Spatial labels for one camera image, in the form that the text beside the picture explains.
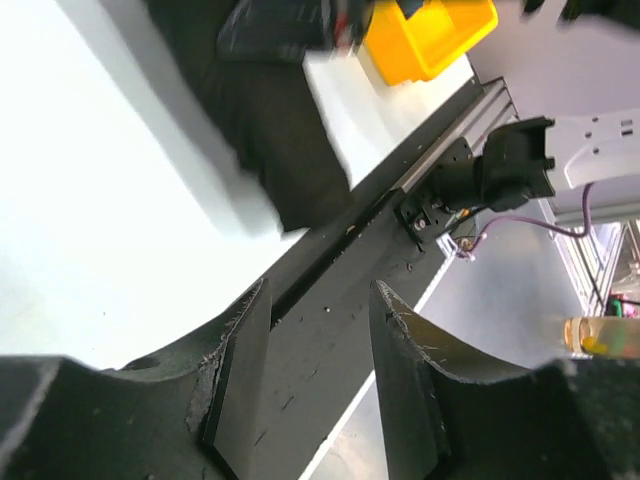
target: plastic bottle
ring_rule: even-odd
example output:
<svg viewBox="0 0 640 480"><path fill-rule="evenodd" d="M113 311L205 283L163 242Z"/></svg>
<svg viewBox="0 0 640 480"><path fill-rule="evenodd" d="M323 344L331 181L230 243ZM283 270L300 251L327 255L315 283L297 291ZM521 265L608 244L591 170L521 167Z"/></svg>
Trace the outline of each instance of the plastic bottle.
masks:
<svg viewBox="0 0 640 480"><path fill-rule="evenodd" d="M640 319L575 317L567 320L565 343L572 352L640 358Z"/></svg>

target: yellow bin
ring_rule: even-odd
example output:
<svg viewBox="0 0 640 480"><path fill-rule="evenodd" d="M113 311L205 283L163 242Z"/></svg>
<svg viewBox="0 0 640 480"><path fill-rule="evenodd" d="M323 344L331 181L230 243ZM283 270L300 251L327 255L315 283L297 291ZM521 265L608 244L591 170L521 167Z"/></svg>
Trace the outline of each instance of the yellow bin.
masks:
<svg viewBox="0 0 640 480"><path fill-rule="evenodd" d="M365 45L389 85L426 81L497 25L491 0L427 0L409 20L396 2L378 2Z"/></svg>

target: person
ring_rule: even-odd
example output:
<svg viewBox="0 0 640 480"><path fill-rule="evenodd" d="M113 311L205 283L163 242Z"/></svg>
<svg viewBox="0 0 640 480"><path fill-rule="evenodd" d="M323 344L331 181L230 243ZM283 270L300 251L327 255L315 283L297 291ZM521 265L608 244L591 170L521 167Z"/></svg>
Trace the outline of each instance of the person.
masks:
<svg viewBox="0 0 640 480"><path fill-rule="evenodd" d="M318 229L352 204L302 62L229 61L217 37L237 0L144 0L190 90L256 175L284 232Z"/></svg>

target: metal bracket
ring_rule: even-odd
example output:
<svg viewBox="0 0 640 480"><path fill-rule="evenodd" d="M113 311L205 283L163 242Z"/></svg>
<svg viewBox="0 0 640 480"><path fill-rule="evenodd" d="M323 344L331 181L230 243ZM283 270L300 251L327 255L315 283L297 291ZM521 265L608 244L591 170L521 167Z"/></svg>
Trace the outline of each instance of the metal bracket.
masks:
<svg viewBox="0 0 640 480"><path fill-rule="evenodd" d="M453 213L436 197L430 174L438 165L461 162L472 156L466 139L455 140L396 207L398 220L416 243L435 241Z"/></svg>

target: purple cable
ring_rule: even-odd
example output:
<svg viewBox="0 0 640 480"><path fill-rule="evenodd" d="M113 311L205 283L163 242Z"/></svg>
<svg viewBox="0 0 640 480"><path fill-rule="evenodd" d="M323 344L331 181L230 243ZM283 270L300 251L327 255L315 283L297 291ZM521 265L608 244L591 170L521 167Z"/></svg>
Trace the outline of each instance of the purple cable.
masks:
<svg viewBox="0 0 640 480"><path fill-rule="evenodd" d="M591 221L591 207L589 203L589 195L591 193L591 188L593 187L593 183L587 183L582 191L582 214L584 218L584 228L582 232L572 232L571 230L565 230L560 227L556 227L555 225L547 222L543 222L540 220L536 220L535 218L529 218L522 215L503 215L501 217L495 217L483 227L478 235L478 239L471 246L471 248L467 251L459 252L459 256L462 258L470 258L473 256L473 252L476 251L478 246L482 243L483 240L487 238L487 231L496 223L505 221L505 222L521 222L521 223L529 223L531 225L535 225L537 227L546 228L552 232L559 233L560 235L565 235L571 238L586 238L591 232L592 221Z"/></svg>

